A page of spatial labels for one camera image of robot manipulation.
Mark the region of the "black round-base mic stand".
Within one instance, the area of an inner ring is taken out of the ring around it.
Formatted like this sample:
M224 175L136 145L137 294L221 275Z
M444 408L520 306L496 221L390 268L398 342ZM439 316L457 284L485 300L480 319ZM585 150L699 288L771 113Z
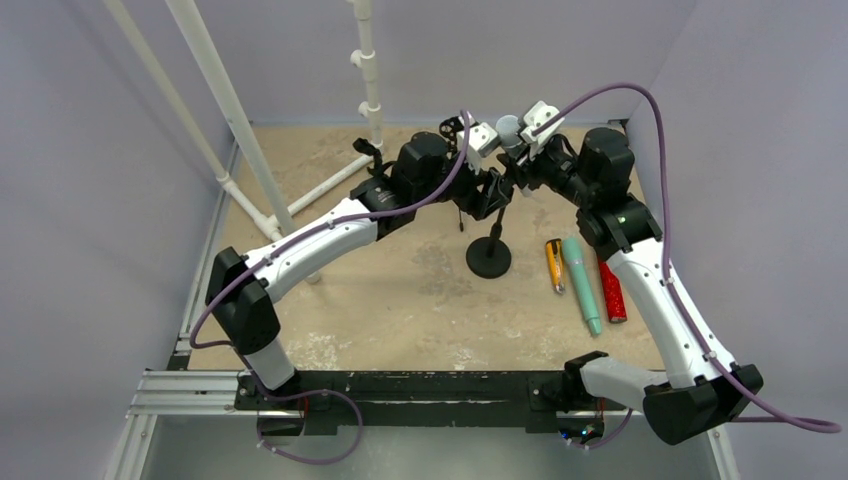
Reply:
M511 267L511 251L501 239L505 212L505 207L500 208L489 235L475 239L466 250L466 264L470 271L480 278L502 277Z

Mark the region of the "teal toy microphone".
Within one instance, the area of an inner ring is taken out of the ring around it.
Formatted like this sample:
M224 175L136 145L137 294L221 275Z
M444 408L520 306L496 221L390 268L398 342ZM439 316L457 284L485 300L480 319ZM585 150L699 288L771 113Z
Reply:
M583 319L590 334L597 337L602 333L600 313L586 270L585 258L576 238L566 237L563 240L563 254Z

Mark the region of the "red glitter microphone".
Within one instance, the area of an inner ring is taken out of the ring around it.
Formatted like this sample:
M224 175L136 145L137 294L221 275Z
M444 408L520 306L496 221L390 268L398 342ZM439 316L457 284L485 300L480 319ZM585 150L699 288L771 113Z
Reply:
M601 259L598 260L598 271L608 321L611 324L625 323L628 316L620 281Z

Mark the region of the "white microphone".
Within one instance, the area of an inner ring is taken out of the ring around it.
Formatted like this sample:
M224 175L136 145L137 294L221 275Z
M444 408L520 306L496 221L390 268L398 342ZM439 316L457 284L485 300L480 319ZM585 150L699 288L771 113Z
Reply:
M495 130L500 138L501 153L507 153L516 159L527 157L529 147L519 136L522 128L521 119L515 115L505 115L497 120Z

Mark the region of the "black tripod stand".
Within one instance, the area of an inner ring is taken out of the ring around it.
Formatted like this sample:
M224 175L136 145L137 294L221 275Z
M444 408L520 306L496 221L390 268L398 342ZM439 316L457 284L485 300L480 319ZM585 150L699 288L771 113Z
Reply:
M360 137L352 143L352 147L356 152L367 158L365 169L371 177L382 178L385 176L386 164L383 160L382 151L376 145Z
M438 132L448 144L448 154L451 160L455 160L459 154L459 133L464 129L464 123L461 116L454 116L445 119L440 125ZM465 217L463 210L463 197L455 183L447 187L443 193L445 201L452 202L457 208L458 229L460 232L466 230Z

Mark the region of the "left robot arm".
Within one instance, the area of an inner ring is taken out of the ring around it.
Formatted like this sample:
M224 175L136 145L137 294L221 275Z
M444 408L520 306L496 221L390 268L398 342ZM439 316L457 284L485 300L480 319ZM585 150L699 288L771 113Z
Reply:
M442 136L419 132L385 162L365 139L355 149L370 154L369 178L327 214L265 247L239 254L233 248L214 260L207 306L235 351L260 381L259 395L272 408L297 399L296 368L279 334L275 303L294 286L336 259L381 240L411 223L418 209L452 201L480 220L507 202L510 188L482 161L502 146L486 124L459 132L451 145Z

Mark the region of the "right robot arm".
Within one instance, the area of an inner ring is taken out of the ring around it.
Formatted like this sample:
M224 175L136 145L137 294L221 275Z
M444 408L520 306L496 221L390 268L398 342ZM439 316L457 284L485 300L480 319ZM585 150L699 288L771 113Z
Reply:
M592 352L564 366L561 392L576 407L597 397L641 412L655 435L680 444L738 417L763 386L759 370L739 365L697 312L685 314L688 295L663 262L663 233L648 207L629 193L635 156L626 136L590 130L579 153L554 134L541 147L518 134L502 136L503 163L518 187L542 185L577 206L584 241L612 270L637 307L660 353L655 372Z

